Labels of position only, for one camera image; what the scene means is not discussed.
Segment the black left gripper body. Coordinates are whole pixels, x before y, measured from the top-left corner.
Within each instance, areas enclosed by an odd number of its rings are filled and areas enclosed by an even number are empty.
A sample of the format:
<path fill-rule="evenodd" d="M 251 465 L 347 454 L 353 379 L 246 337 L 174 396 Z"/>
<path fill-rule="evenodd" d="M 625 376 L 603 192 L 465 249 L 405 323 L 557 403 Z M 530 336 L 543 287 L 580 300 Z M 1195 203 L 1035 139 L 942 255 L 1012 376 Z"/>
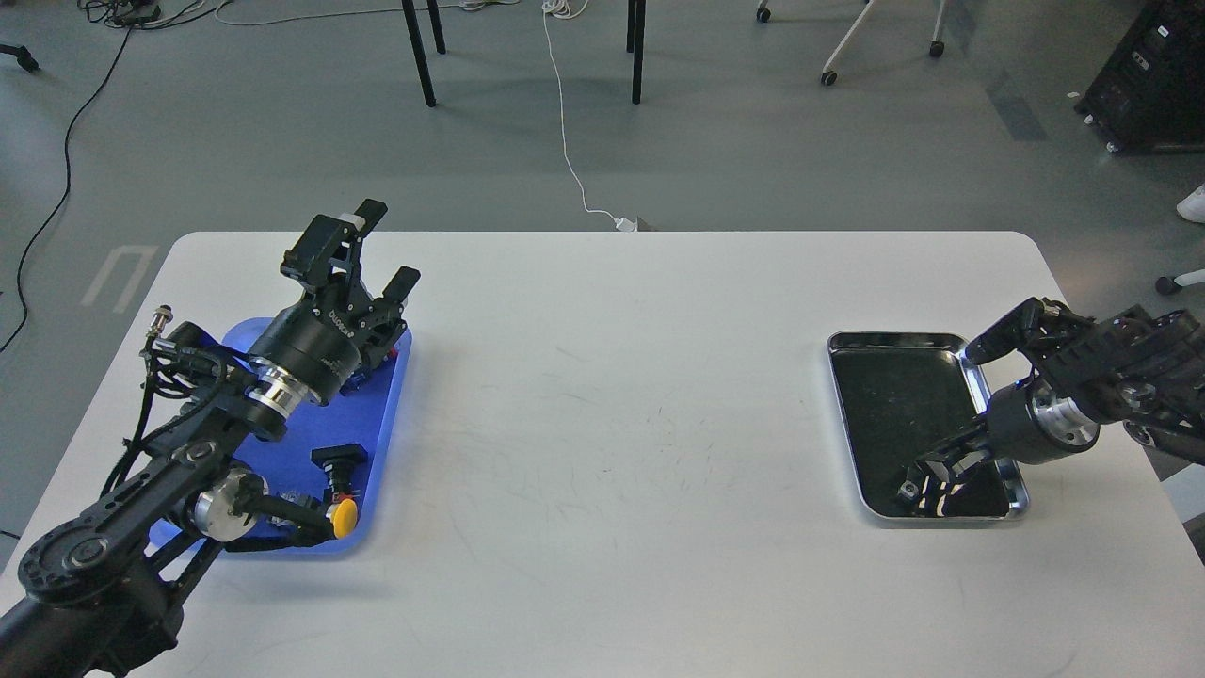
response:
<path fill-rule="evenodd" d="M 318 316 L 304 303 L 270 322 L 249 347 L 249 360 L 258 375 L 249 399 L 268 408 L 328 405 L 364 362 L 354 334 L 337 316 Z"/>

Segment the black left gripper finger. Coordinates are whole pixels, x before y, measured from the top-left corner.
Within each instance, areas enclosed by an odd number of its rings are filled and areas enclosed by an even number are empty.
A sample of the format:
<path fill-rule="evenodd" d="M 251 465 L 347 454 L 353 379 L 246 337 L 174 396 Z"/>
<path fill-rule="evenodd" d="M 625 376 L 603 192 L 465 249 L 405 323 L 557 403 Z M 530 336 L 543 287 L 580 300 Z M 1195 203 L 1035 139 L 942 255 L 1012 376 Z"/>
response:
<path fill-rule="evenodd" d="M 386 285 L 383 295 L 371 300 L 370 308 L 357 318 L 355 344 L 359 365 L 355 373 L 374 373 L 408 329 L 402 318 L 410 291 L 421 279 L 421 271 L 402 266 Z"/>
<path fill-rule="evenodd" d="M 387 205 L 365 199 L 348 218 L 315 216 L 293 248 L 286 250 L 280 275 L 300 283 L 321 303 L 358 306 L 362 285 L 362 244 L 387 214 Z"/>

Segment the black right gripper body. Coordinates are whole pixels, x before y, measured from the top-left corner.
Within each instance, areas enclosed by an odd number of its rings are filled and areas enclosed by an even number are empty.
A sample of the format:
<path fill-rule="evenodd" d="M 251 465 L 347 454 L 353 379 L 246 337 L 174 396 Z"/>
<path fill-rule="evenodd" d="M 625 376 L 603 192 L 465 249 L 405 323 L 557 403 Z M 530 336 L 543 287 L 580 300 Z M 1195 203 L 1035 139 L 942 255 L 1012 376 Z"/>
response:
<path fill-rule="evenodd" d="M 1033 412 L 1034 397 L 1050 393 L 1046 383 L 1011 383 L 997 390 L 976 419 L 972 449 L 983 449 L 987 459 L 1012 459 L 1033 466 L 1071 456 L 1072 443 L 1047 432 Z"/>

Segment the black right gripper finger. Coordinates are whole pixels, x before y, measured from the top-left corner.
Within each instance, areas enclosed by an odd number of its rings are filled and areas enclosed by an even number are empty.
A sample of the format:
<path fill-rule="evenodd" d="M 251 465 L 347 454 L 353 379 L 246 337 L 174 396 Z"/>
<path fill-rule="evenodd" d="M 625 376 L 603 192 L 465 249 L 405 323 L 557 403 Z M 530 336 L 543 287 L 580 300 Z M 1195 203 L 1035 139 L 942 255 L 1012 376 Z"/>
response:
<path fill-rule="evenodd" d="M 929 468 L 909 466 L 894 499 L 915 518 L 946 518 L 946 505 L 964 487 L 964 482 L 937 481 Z"/>
<path fill-rule="evenodd" d="M 909 481 L 968 481 L 977 468 L 991 461 L 988 428 L 976 424 L 939 441 L 909 465 Z"/>

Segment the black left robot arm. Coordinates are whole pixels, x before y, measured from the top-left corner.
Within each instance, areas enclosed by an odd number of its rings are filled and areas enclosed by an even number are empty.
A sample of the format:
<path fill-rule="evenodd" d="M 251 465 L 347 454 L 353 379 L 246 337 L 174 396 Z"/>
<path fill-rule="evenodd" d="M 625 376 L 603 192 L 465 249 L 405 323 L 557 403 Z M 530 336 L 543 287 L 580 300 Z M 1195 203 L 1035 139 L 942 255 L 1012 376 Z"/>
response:
<path fill-rule="evenodd" d="M 362 244 L 387 206 L 317 216 L 282 259 L 302 296 L 249 350 L 155 309 L 141 352 L 139 421 L 96 501 L 37 541 L 17 574 L 25 597 L 2 617 L 5 677 L 125 677 L 177 645 L 186 600 L 223 552 L 313 548 L 348 537 L 359 511 L 357 446 L 319 452 L 327 499 L 283 499 L 236 458 L 245 440 L 276 442 L 301 403 L 328 405 L 387 360 L 408 329 L 419 271 L 402 266 L 374 297 Z"/>

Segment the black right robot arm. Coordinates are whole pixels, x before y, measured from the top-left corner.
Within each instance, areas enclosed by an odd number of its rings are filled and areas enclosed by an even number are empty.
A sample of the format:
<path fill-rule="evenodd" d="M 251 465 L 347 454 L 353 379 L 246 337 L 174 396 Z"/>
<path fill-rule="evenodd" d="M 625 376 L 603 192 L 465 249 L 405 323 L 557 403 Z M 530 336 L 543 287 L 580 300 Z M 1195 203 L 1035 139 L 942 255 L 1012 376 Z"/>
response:
<path fill-rule="evenodd" d="M 984 412 L 909 464 L 897 499 L 937 518 L 982 466 L 1038 466 L 1087 452 L 1103 425 L 1122 421 L 1150 449 L 1203 462 L 1203 326 L 1180 309 L 1131 306 L 1105 322 L 1029 297 L 966 344 L 976 365 L 1019 352 L 1030 375 L 991 395 Z"/>

